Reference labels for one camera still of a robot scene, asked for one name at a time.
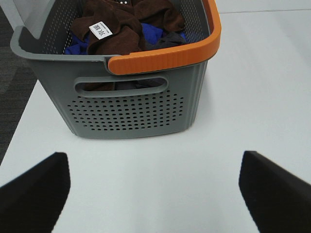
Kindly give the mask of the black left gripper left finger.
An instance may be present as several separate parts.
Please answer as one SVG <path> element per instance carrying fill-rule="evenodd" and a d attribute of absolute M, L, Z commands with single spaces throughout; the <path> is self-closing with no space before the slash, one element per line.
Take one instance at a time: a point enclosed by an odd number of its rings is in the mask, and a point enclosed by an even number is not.
<path fill-rule="evenodd" d="M 50 233 L 70 191 L 66 153 L 56 152 L 0 188 L 2 233 Z"/>

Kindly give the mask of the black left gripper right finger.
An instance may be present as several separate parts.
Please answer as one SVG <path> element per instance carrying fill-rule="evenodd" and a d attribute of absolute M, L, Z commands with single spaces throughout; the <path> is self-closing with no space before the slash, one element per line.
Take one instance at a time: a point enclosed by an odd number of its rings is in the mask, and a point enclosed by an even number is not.
<path fill-rule="evenodd" d="M 245 151 L 239 188 L 261 233 L 309 233 L 311 185 L 256 151 Z"/>

